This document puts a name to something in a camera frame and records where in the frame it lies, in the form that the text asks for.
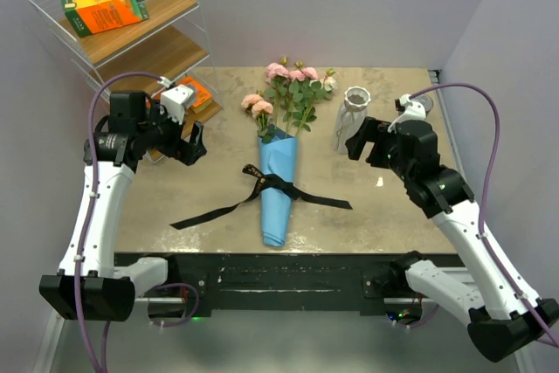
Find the blue wrapping paper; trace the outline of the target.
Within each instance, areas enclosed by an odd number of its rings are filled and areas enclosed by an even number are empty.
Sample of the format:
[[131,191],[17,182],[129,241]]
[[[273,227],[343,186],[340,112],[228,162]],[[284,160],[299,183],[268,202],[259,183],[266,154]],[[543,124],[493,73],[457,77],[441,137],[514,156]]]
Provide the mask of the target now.
[[[265,175],[276,175],[285,182],[293,183],[298,139],[287,135],[279,128],[273,128],[275,133],[270,143],[259,140],[259,169]],[[263,243],[267,246],[282,247],[286,242],[292,198],[274,187],[263,190],[260,198]]]

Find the small pink rose stem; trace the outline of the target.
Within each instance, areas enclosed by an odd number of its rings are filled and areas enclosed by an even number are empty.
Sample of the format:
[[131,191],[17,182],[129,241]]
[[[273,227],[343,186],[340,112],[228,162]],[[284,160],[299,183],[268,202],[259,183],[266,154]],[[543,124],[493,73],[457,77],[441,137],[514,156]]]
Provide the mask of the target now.
[[320,90],[319,75],[313,67],[297,61],[288,74],[286,95],[282,107],[285,133],[297,137],[303,130],[310,132],[310,123],[316,119],[315,104]]

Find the large pink rose stem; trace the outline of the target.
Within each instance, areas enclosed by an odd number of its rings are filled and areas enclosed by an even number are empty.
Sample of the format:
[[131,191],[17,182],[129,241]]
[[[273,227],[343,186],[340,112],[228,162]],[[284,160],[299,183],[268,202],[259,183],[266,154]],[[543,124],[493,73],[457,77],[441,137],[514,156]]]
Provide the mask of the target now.
[[266,67],[266,83],[274,90],[273,96],[273,125],[278,126],[280,111],[280,99],[283,96],[283,89],[289,82],[289,71],[287,69],[288,58],[282,57],[278,62],[272,62]]

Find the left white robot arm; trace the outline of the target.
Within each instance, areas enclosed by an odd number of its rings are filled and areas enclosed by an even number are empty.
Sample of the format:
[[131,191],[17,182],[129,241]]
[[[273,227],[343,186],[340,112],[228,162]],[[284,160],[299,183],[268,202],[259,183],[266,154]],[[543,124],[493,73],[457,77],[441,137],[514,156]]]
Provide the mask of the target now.
[[130,266],[114,264],[122,206],[139,161],[150,150],[190,166],[204,156],[203,125],[182,138],[185,115],[197,100],[179,85],[151,99],[144,92],[114,92],[110,111],[84,145],[84,189],[72,239],[55,274],[39,282],[40,295],[65,319],[125,321],[135,299],[152,288],[175,294],[181,275],[165,259],[144,257]]

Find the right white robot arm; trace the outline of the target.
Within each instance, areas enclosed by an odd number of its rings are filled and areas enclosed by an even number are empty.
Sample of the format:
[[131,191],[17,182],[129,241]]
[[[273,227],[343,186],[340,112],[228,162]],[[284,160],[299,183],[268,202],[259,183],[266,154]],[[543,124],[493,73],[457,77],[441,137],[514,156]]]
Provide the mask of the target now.
[[465,179],[441,164],[431,125],[368,117],[346,142],[349,158],[359,159],[368,142],[373,149],[366,162],[401,179],[409,199],[450,241],[474,281],[469,287],[410,252],[389,276],[391,291],[431,298],[466,326],[475,348],[494,363],[541,338],[558,320],[557,301],[542,298],[514,268],[481,221]]

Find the white ribbed vase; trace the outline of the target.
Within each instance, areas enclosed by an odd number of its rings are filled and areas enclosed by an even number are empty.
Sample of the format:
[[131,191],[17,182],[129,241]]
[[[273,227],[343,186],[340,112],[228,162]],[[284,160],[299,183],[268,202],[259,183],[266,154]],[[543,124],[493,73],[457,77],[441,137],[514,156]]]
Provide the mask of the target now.
[[346,141],[355,135],[368,114],[371,95],[367,89],[351,86],[345,93],[335,120],[335,129],[331,141],[334,151],[347,154]]

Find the small orange box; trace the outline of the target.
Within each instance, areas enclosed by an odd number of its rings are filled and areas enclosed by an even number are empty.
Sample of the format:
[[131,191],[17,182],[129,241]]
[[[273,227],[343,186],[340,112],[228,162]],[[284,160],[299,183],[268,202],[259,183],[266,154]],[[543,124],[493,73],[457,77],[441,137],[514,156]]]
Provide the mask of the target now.
[[197,79],[185,77],[177,82],[178,85],[185,85],[191,88],[196,94],[196,101],[190,107],[190,111],[194,114],[200,114],[205,108],[212,103],[212,95],[210,91]]

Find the white bud rose stem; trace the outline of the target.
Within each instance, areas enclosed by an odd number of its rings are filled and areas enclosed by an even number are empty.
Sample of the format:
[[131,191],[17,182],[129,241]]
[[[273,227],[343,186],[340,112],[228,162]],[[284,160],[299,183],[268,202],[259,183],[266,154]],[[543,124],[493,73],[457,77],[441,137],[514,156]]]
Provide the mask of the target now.
[[334,68],[328,68],[322,75],[313,67],[303,67],[301,71],[305,79],[300,83],[300,100],[296,102],[293,113],[293,125],[297,128],[295,136],[302,131],[311,131],[310,123],[317,118],[317,104],[331,100],[337,89],[337,71]]

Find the twin pink rose stem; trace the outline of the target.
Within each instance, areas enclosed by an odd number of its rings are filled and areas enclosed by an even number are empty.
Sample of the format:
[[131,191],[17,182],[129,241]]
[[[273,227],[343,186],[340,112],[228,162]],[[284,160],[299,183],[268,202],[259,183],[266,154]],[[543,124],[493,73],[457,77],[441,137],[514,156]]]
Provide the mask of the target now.
[[272,128],[273,104],[261,95],[254,93],[246,95],[241,101],[241,107],[250,115],[257,126],[257,136],[263,143],[270,143],[273,139]]

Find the tin can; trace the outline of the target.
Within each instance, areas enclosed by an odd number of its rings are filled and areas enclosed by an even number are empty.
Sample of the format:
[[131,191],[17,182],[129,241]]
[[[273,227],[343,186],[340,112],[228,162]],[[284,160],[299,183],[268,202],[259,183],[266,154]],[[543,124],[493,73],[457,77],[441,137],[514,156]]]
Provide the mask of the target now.
[[431,110],[434,108],[434,101],[427,93],[417,96],[414,101],[422,104],[426,116],[428,116]]

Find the orange green box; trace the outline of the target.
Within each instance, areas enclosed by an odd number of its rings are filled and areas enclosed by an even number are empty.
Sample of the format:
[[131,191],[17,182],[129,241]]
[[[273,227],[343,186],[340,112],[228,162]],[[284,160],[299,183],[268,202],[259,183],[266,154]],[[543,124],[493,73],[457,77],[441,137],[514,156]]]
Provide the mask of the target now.
[[60,0],[62,11],[80,38],[149,19],[137,0]]

